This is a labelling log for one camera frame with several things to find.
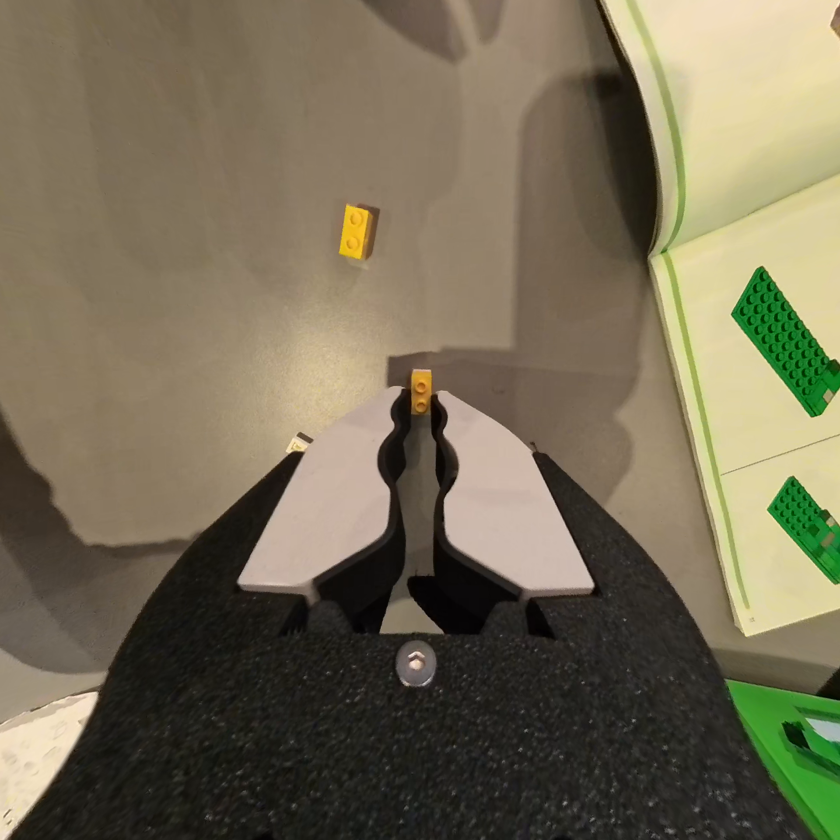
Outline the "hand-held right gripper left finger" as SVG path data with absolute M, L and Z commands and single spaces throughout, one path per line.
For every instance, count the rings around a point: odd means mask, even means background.
M 301 453 L 240 576 L 245 592 L 335 602 L 378 633 L 403 574 L 406 533 L 396 483 L 406 467 L 407 390 L 389 386 Z

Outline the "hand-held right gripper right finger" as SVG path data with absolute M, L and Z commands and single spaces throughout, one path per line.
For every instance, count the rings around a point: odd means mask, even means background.
M 451 392 L 432 400 L 438 492 L 433 573 L 409 592 L 445 634 L 478 634 L 494 608 L 595 593 L 536 455 Z

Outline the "green toy set box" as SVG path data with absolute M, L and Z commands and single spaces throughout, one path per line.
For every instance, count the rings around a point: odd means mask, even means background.
M 817 695 L 728 679 L 753 747 L 814 837 L 839 838 L 838 677 Z

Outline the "open building instruction booklet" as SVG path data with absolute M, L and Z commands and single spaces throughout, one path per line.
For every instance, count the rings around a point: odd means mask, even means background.
M 607 1 L 658 175 L 648 256 L 746 637 L 838 611 L 838 1 Z

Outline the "white textured sheet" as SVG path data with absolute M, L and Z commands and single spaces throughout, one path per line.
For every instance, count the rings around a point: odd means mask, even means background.
M 1 726 L 1 838 L 9 838 L 66 761 L 97 691 L 55 700 Z

